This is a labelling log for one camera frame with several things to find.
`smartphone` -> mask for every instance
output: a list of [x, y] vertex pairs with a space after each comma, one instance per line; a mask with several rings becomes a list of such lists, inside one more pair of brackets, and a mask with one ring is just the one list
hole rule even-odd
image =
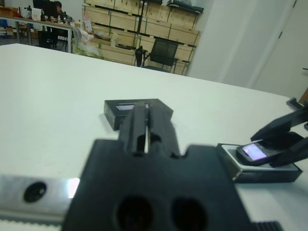
[[236, 156], [244, 165], [259, 166], [270, 163], [283, 150], [264, 147], [256, 142], [237, 148]]
[[236, 157], [244, 165], [259, 166], [274, 161], [303, 137], [287, 132], [272, 139], [250, 143], [237, 148]]

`floor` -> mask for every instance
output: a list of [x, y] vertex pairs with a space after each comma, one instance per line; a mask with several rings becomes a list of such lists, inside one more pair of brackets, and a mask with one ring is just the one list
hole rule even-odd
[[[39, 46], [38, 42], [39, 42], [38, 39], [33, 39], [32, 40], [32, 46]], [[12, 39], [12, 38], [1, 39], [0, 38], [0, 46], [8, 45], [8, 44], [14, 44], [14, 43], [18, 43], [17, 39]], [[20, 43], [30, 45], [30, 41], [27, 38], [20, 38]], [[67, 47], [65, 47], [65, 42], [64, 41], [58, 41], [57, 46], [54, 50], [67, 52]]]

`metal table leg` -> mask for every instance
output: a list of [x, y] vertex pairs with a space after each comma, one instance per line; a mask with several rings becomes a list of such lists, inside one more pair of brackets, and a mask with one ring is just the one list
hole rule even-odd
[[68, 53], [72, 53], [72, 30], [69, 29], [68, 31]]
[[27, 24], [27, 33], [28, 33], [28, 40], [30, 41], [30, 45], [32, 45], [32, 39], [31, 39], [31, 30], [30, 30], [30, 24]]
[[19, 22], [16, 21], [17, 42], [20, 43]]

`black box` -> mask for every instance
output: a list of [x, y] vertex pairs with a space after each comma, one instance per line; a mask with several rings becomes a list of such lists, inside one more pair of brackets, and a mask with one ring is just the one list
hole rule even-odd
[[134, 105], [138, 102], [159, 103], [166, 109], [170, 119], [172, 117], [173, 110], [159, 99], [105, 100], [104, 114], [113, 131], [120, 129], [120, 125], [131, 111], [131, 109], [133, 109]]
[[236, 157], [239, 145], [218, 144], [218, 153], [225, 168], [235, 183], [286, 183], [294, 182], [303, 172], [295, 164], [272, 167], [269, 164], [261, 166], [246, 166]]

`desk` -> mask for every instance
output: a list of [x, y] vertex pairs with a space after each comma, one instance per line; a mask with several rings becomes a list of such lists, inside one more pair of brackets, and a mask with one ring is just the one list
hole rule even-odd
[[[43, 21], [37, 21], [37, 20], [32, 20], [32, 19], [26, 19], [26, 18], [18, 18], [18, 17], [9, 17], [9, 16], [1, 16], [0, 19], [5, 19], [5, 20], [12, 20], [15, 21], [16, 23], [16, 31], [17, 31], [17, 40], [18, 43], [20, 43], [20, 32], [19, 32], [19, 22], [26, 23], [26, 24], [37, 24], [41, 26], [49, 26], [52, 28], [57, 28], [57, 29], [62, 29], [62, 30], [67, 30], [68, 34], [68, 52], [72, 53], [72, 27], [66, 24], [58, 24], [58, 23], [53, 23], [53, 22], [43, 22]], [[31, 34], [30, 31], [28, 32], [29, 36], [29, 41], [31, 41]]]
[[[181, 153], [190, 144], [248, 143], [291, 112], [287, 97], [21, 44], [0, 46], [0, 70], [0, 174], [78, 177], [95, 139], [117, 139], [104, 100], [162, 100], [174, 110]], [[293, 131], [307, 135], [303, 126]], [[298, 166], [294, 183], [236, 186], [252, 220], [307, 230], [308, 160]], [[58, 228], [0, 221], [0, 230]]]

